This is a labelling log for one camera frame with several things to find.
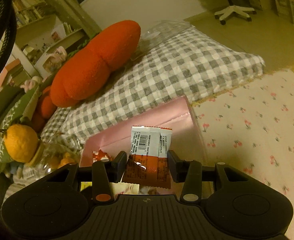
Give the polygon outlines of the cherry print tablecloth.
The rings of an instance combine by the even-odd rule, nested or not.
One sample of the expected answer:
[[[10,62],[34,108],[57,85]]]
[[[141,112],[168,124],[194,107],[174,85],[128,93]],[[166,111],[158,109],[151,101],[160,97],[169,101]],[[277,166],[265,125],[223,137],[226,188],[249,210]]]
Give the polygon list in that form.
[[[281,70],[193,109],[209,164],[223,161],[285,195],[294,209],[294,72]],[[294,215],[286,233],[294,239]]]

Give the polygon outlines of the wooden bookshelf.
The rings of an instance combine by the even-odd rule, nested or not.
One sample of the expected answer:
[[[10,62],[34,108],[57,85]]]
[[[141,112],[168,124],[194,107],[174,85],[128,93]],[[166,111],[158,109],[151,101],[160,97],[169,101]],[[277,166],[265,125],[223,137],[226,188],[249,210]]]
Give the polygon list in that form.
[[[62,7],[51,0],[12,1],[17,25],[15,44],[31,64],[36,64],[44,53],[52,53],[59,46],[71,52],[87,37]]]

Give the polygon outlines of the small orange plush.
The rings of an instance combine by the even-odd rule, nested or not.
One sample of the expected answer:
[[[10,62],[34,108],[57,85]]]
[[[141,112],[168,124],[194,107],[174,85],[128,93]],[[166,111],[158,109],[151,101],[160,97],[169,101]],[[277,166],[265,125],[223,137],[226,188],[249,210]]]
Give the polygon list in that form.
[[[57,106],[52,103],[50,97],[51,86],[46,87],[43,90],[41,97],[38,100],[37,107],[32,117],[32,128],[39,133],[54,114]]]

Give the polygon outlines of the glass jar with kumquats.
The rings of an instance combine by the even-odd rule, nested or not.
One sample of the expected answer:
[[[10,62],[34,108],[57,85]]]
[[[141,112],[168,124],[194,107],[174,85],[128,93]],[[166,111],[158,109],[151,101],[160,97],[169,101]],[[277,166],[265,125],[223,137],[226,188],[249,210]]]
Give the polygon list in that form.
[[[22,178],[35,181],[60,168],[63,161],[73,159],[78,163],[82,149],[83,145],[75,135],[56,133],[48,142],[42,142],[35,164],[24,165]]]

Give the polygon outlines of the red carrot plush pillow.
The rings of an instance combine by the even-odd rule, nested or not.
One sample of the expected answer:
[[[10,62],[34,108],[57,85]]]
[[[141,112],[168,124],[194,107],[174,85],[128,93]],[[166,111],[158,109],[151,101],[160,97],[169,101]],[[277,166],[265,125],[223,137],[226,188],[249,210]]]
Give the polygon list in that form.
[[[129,61],[140,39],[140,25],[117,22],[95,36],[57,72],[50,97],[58,107],[74,106],[98,92],[110,74]]]

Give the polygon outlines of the green patterned pillow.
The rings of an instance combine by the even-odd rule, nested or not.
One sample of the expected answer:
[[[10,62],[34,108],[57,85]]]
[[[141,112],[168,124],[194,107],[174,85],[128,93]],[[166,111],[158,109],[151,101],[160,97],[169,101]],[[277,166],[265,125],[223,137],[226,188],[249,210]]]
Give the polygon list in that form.
[[[41,91],[39,86],[30,89],[15,103],[4,117],[0,125],[0,173],[5,170],[9,163],[14,161],[6,150],[3,133],[14,124],[30,126],[40,95]]]

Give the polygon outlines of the small red candy packet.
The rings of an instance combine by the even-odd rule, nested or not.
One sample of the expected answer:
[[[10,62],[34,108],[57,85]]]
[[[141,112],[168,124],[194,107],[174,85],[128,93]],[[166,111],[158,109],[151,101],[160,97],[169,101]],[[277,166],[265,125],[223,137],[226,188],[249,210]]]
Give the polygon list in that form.
[[[92,162],[95,163],[97,161],[112,161],[113,157],[111,157],[108,153],[98,150],[92,152]]]

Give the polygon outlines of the grey checkered cushion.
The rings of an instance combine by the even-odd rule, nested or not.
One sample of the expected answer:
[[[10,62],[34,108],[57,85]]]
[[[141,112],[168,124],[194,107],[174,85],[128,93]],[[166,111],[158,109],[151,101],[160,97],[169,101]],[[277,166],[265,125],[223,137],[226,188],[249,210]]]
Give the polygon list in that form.
[[[176,97],[194,102],[263,73],[261,56],[232,50],[192,25],[178,31],[162,23],[157,31],[158,45],[116,72],[95,99],[56,110],[41,140],[49,142],[62,132],[84,143],[91,135]]]

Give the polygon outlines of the large yellow citrus fruit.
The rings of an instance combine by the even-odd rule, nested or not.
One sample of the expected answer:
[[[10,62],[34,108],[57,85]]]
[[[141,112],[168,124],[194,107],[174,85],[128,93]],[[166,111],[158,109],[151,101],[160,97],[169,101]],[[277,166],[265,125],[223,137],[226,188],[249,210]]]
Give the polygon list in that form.
[[[28,163],[38,148],[38,135],[27,125],[14,124],[3,133],[3,140],[8,154],[14,161]]]

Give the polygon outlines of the pink cardboard box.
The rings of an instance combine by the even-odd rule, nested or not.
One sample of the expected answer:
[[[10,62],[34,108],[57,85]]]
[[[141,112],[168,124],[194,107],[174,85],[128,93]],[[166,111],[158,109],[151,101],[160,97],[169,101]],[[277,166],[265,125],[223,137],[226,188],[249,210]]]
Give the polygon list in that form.
[[[183,160],[197,160],[207,165],[196,116],[187,98],[182,96],[89,137],[81,155],[80,166],[92,165],[94,151],[102,150],[111,157],[115,157],[120,151],[130,153],[132,126],[172,129],[170,149]]]

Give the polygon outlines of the red white snack packet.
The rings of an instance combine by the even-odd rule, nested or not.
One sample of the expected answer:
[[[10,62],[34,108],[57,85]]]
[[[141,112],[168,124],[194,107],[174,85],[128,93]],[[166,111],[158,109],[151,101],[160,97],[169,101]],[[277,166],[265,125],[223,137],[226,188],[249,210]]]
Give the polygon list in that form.
[[[122,181],[170,189],[168,150],[171,138],[170,128],[133,126],[130,155]]]

